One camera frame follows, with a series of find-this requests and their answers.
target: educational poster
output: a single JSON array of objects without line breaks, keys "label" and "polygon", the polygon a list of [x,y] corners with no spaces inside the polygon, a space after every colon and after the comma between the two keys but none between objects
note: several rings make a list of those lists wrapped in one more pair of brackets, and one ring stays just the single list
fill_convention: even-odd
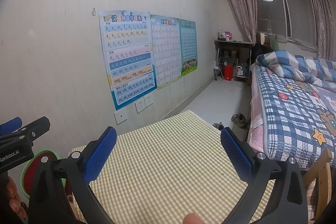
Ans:
[{"label": "educational poster", "polygon": [[182,54],[182,76],[197,70],[197,38],[196,23],[179,19],[181,54]]},{"label": "educational poster", "polygon": [[162,88],[181,77],[179,19],[150,15],[157,86]]},{"label": "educational poster", "polygon": [[149,13],[99,12],[105,67],[116,110],[156,88]]}]

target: electrical outlet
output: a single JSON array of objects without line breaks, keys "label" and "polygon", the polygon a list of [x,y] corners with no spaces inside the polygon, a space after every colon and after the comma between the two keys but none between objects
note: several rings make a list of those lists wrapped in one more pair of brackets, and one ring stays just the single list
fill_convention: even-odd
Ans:
[{"label": "electrical outlet", "polygon": [[123,108],[121,110],[114,112],[114,116],[115,116],[115,121],[117,122],[117,124],[120,124],[126,121],[127,120],[126,108]]},{"label": "electrical outlet", "polygon": [[153,103],[153,95],[147,94],[145,95],[145,106],[148,107]]},{"label": "electrical outlet", "polygon": [[145,99],[143,97],[135,102],[135,108],[138,113],[146,108]]}]

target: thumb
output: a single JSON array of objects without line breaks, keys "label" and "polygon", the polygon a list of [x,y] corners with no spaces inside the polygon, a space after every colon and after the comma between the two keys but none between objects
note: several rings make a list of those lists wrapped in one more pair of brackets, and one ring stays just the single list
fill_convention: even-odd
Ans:
[{"label": "thumb", "polygon": [[204,222],[196,213],[191,213],[184,217],[182,224],[204,224]]}]

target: tablecloth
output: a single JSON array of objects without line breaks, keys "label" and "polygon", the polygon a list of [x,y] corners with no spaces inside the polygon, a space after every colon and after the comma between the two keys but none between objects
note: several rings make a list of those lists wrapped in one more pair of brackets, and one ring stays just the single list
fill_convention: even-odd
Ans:
[{"label": "tablecloth", "polygon": [[[251,221],[261,217],[273,184],[268,183]],[[182,223],[192,212],[205,223],[221,223],[247,183],[221,146],[220,132],[186,111],[119,135],[90,187],[116,224]],[[75,207],[85,222],[76,201]]]}]

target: window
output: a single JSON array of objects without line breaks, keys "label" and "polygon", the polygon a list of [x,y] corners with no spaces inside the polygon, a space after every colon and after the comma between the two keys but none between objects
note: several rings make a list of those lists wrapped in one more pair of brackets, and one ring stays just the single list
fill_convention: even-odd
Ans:
[{"label": "window", "polygon": [[258,0],[258,31],[316,48],[311,0]]}]

